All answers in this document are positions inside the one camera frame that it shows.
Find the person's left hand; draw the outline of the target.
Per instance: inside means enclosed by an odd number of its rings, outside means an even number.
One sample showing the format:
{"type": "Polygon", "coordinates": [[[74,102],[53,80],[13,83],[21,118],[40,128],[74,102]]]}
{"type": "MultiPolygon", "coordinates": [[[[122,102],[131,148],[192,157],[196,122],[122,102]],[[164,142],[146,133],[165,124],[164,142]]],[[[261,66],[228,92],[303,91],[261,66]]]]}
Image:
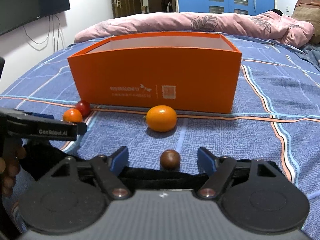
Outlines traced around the person's left hand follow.
{"type": "Polygon", "coordinates": [[[18,146],[10,153],[1,157],[1,192],[3,197],[10,197],[16,184],[16,176],[21,170],[19,159],[23,159],[26,151],[23,146],[18,146]]]}

